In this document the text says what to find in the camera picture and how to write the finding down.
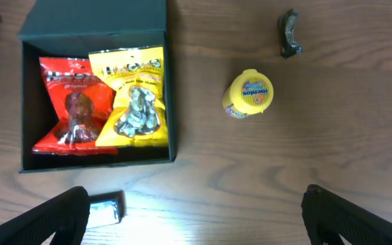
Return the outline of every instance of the red snack bag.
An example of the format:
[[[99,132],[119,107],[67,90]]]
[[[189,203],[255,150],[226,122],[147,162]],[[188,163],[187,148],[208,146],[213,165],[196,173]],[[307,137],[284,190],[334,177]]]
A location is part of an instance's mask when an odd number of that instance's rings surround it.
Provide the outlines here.
[[[95,140],[112,112],[114,91],[93,75],[88,59],[40,58],[42,78],[59,118],[34,153],[116,154]]]

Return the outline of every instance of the box flap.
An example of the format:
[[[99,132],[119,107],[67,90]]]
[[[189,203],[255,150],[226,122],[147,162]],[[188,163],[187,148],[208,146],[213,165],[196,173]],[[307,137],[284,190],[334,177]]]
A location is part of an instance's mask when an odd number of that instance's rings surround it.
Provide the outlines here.
[[[37,0],[20,39],[166,30],[166,0]]]

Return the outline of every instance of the candy packet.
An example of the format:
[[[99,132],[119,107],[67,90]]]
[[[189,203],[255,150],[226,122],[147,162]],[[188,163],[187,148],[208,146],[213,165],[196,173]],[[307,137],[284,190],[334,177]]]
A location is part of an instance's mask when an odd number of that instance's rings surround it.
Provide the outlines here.
[[[166,146],[163,47],[89,54],[93,73],[116,91],[96,146]]]
[[[43,154],[117,154],[95,145],[112,111],[114,91],[87,59],[40,58],[42,78],[59,122],[33,147]]]

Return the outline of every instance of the open box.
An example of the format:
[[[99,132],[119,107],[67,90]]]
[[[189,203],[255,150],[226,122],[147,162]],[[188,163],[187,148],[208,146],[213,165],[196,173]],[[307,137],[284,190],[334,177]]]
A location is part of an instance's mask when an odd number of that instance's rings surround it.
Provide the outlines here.
[[[169,163],[176,158],[173,84],[165,0],[37,0],[19,33],[22,41],[22,163],[20,172]],[[162,45],[168,147],[123,147],[118,155],[59,156],[31,149],[58,121],[39,57],[88,58],[89,52]]]

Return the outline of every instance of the yellow packet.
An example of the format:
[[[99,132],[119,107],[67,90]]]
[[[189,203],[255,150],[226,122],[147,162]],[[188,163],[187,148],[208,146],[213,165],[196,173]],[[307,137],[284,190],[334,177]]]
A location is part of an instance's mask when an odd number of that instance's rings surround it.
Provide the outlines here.
[[[89,54],[93,73],[116,91],[96,146],[166,146],[163,47]]]

